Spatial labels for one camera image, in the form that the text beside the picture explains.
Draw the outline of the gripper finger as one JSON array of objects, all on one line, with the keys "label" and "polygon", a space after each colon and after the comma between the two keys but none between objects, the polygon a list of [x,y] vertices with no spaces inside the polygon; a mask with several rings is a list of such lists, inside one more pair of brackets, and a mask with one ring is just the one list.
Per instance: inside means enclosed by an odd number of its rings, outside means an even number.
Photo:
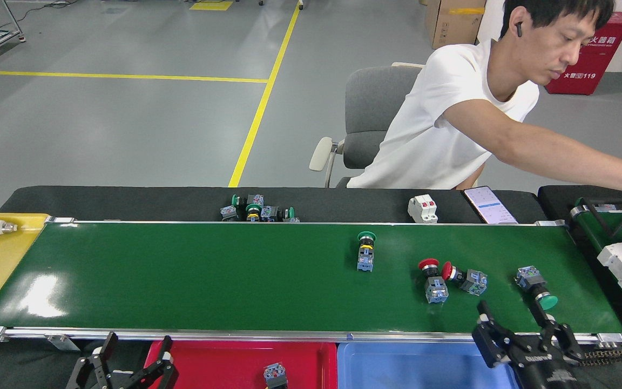
[{"label": "gripper finger", "polygon": [[173,388],[178,379],[178,370],[170,353],[172,344],[171,337],[165,336],[157,359],[148,367],[119,375],[119,388],[149,388],[156,381],[157,388]]},{"label": "gripper finger", "polygon": [[107,363],[117,344],[118,335],[114,332],[109,332],[102,347],[96,348],[90,357],[77,359],[69,381],[67,381],[66,388],[84,388],[91,375],[94,375],[96,379],[96,384],[93,388],[114,388]]},{"label": "gripper finger", "polygon": [[541,327],[539,342],[532,347],[528,361],[576,360],[585,359],[570,326],[559,324],[555,318],[543,310],[540,303],[533,301],[529,307],[535,321]]},{"label": "gripper finger", "polygon": [[479,301],[477,312],[479,317],[472,337],[487,367],[494,368],[510,362],[521,364],[528,351],[523,337],[500,325],[485,300]]}]

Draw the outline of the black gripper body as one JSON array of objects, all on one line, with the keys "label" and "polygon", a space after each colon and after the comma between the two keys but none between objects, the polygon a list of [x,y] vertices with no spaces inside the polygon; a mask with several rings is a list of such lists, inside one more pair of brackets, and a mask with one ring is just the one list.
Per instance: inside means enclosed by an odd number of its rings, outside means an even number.
[{"label": "black gripper body", "polygon": [[580,347],[550,346],[540,351],[531,346],[511,347],[511,368],[520,388],[590,388],[587,381],[577,377],[570,360],[583,360]]}]

